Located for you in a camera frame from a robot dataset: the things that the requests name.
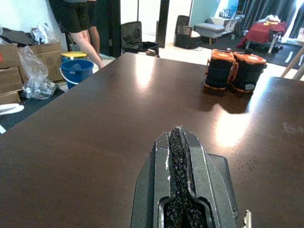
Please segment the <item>large brown cardboard box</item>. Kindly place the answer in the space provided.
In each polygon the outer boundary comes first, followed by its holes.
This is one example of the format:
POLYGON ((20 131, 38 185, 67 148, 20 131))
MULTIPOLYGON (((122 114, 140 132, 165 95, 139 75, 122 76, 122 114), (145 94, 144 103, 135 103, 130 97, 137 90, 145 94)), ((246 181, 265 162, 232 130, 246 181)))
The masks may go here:
POLYGON ((48 79, 53 82, 63 81, 60 73, 61 45, 57 43, 30 46, 33 53, 48 69, 48 79))

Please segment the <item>dark wooden pillar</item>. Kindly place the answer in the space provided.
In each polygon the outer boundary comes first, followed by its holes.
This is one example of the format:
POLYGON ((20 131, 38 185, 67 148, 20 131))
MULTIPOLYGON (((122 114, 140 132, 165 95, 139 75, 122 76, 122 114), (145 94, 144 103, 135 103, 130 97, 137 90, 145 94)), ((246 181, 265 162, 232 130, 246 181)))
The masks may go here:
POLYGON ((160 2, 159 23, 156 36, 156 42, 159 44, 160 48, 165 47, 169 4, 170 0, 161 0, 160 2))

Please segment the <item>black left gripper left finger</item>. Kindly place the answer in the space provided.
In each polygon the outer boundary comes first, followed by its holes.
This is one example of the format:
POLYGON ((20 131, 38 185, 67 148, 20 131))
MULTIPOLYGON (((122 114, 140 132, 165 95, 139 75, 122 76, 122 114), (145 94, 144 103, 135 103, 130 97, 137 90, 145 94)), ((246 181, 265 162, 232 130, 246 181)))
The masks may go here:
POLYGON ((136 181, 130 228, 188 228, 187 143, 181 127, 156 139, 136 181))

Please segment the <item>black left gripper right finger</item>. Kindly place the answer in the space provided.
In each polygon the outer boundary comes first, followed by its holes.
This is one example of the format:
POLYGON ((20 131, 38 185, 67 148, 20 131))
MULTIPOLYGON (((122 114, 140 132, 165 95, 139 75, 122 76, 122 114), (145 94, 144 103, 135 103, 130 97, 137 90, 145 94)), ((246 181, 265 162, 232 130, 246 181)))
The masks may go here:
POLYGON ((237 228, 227 187, 214 162, 196 135, 178 130, 186 148, 188 191, 196 205, 204 207, 207 228, 237 228))

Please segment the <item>black orange storage box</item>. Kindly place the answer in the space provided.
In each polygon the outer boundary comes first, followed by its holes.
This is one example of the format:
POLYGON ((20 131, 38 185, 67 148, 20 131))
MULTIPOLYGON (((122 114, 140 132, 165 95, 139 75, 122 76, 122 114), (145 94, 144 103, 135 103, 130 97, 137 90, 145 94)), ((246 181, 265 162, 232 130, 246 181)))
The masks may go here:
POLYGON ((231 76, 230 85, 243 93, 253 92, 260 75, 266 68, 266 60, 254 55, 251 49, 245 52, 234 52, 237 70, 231 76))
POLYGON ((225 90, 238 72, 232 49, 213 49, 205 70, 205 87, 214 90, 225 90))

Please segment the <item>clear plastic bag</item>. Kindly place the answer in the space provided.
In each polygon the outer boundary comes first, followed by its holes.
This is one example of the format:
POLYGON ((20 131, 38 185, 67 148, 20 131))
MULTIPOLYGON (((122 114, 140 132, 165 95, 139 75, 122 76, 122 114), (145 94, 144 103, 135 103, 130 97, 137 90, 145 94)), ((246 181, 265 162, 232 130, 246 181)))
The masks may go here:
POLYGON ((48 79, 48 69, 29 46, 19 50, 22 67, 27 76, 23 93, 27 99, 45 100, 53 96, 57 85, 48 79))

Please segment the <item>crumpled white plastic bag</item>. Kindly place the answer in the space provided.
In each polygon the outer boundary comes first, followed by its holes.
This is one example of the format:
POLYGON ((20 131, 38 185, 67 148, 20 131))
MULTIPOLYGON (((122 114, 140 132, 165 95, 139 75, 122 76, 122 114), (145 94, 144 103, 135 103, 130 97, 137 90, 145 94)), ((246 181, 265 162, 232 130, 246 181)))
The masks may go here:
POLYGON ((57 43, 59 41, 53 29, 50 28, 47 23, 38 24, 37 27, 33 28, 31 32, 35 42, 39 45, 57 43))

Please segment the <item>white flat object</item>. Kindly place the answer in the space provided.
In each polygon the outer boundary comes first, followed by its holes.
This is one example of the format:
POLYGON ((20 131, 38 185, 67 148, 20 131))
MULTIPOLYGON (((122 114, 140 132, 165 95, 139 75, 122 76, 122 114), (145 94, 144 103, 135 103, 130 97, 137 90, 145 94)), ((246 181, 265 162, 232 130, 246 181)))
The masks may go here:
POLYGON ((14 114, 23 111, 24 106, 18 103, 0 104, 0 116, 7 114, 14 114))

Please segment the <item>brown cardboard box red print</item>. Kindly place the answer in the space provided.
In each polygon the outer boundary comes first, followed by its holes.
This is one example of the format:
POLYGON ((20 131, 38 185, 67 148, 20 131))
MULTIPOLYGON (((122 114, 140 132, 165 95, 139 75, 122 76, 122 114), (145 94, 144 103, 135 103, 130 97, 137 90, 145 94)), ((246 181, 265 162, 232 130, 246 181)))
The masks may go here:
POLYGON ((0 69, 20 66, 17 46, 14 44, 0 45, 0 69))

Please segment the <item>flat brown cardboard box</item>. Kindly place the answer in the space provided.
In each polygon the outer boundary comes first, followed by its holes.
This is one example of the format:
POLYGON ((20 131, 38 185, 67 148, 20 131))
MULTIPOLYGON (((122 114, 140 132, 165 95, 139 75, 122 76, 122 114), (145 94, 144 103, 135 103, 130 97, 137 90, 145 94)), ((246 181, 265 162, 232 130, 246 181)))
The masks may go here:
POLYGON ((22 86, 18 67, 0 69, 0 95, 20 90, 22 86))

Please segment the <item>person in black shorts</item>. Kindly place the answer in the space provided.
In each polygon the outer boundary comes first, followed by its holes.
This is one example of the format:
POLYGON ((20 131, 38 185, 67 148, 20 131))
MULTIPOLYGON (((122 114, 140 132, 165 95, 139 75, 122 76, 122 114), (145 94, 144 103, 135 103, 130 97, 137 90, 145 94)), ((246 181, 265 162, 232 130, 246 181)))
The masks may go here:
POLYGON ((87 0, 62 0, 64 7, 64 26, 73 41, 79 45, 99 68, 103 68, 103 62, 91 45, 87 30, 90 28, 87 0))

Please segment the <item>blue plastic bucket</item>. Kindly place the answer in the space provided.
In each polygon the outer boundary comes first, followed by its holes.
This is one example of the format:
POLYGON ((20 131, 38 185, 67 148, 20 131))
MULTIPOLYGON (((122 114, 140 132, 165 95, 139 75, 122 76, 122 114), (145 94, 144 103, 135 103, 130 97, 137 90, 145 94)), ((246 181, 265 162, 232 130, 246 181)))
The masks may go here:
POLYGON ((85 59, 69 60, 61 63, 60 73, 68 89, 78 85, 93 74, 93 62, 85 59))

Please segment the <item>open black suitcase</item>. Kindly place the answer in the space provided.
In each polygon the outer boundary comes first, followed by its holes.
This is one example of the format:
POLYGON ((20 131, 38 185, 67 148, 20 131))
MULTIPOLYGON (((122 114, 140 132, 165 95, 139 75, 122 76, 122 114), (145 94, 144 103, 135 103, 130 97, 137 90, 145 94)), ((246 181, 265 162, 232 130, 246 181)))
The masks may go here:
POLYGON ((159 57, 158 43, 142 40, 142 23, 140 21, 121 25, 121 49, 123 52, 145 53, 148 56, 159 57))

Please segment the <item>grey sofa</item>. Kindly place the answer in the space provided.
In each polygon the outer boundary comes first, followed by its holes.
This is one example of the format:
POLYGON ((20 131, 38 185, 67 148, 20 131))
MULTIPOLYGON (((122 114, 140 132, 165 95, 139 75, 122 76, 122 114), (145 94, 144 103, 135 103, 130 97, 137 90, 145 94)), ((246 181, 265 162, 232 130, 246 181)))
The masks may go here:
POLYGON ((233 18, 210 17, 204 23, 194 25, 194 31, 198 32, 203 38, 208 38, 209 44, 223 35, 231 34, 238 22, 245 18, 244 15, 236 15, 233 18))

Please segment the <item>light wooden stick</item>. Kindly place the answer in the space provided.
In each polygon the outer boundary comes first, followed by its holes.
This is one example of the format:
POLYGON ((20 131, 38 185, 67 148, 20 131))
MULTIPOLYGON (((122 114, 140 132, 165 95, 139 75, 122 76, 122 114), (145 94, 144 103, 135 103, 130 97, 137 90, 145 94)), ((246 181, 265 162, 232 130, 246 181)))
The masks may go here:
MULTIPOLYGON (((304 56, 304 46, 301 47, 299 52, 296 54, 296 56, 292 59, 290 64, 286 67, 285 71, 282 73, 281 78, 284 78, 285 75, 293 68, 293 66, 300 60, 301 56, 304 56)), ((293 76, 292 79, 294 80, 300 80, 304 76, 304 63, 300 66, 296 74, 293 76)))

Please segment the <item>yellow lidded container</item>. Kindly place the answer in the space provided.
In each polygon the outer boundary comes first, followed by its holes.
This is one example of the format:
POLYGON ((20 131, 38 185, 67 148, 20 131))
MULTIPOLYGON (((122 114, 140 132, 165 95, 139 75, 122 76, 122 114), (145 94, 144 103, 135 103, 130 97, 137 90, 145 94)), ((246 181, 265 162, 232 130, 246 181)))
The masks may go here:
POLYGON ((69 51, 61 53, 61 62, 67 62, 71 60, 84 59, 88 60, 88 56, 86 53, 82 51, 69 51))

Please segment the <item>dark grey curtain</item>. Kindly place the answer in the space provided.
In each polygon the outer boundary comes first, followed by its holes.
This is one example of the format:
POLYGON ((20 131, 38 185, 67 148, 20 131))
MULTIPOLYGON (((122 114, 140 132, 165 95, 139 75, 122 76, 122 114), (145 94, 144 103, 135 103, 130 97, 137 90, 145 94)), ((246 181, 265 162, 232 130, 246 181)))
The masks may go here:
POLYGON ((304 0, 247 0, 243 29, 248 30, 268 15, 277 16, 286 23, 285 38, 296 39, 304 28, 304 0))

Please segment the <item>small silver metal piece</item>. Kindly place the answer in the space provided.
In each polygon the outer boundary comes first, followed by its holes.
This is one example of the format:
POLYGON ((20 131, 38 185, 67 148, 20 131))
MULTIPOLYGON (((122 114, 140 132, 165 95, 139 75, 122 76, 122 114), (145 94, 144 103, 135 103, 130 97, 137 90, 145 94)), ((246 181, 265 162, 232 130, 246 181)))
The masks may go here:
POLYGON ((250 210, 246 210, 246 215, 243 219, 243 227, 242 228, 252 228, 252 213, 250 210))

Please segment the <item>black chair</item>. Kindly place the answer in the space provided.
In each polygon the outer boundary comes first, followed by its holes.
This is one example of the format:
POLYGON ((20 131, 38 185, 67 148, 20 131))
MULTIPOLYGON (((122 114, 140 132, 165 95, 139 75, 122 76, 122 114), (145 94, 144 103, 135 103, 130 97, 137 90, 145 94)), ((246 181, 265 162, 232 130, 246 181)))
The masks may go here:
POLYGON ((189 16, 179 15, 175 27, 174 45, 183 49, 196 49, 201 45, 201 35, 189 26, 189 16))

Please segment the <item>red cloth covered table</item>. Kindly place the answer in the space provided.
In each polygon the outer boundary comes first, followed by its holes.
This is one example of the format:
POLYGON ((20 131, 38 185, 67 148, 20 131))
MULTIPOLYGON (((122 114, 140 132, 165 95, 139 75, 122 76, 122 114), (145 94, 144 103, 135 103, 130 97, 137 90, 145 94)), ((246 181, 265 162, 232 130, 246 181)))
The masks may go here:
POLYGON ((248 33, 238 43, 237 48, 248 48, 250 43, 258 44, 271 43, 269 53, 272 52, 278 37, 283 36, 286 32, 286 22, 259 22, 254 23, 249 29, 248 33))

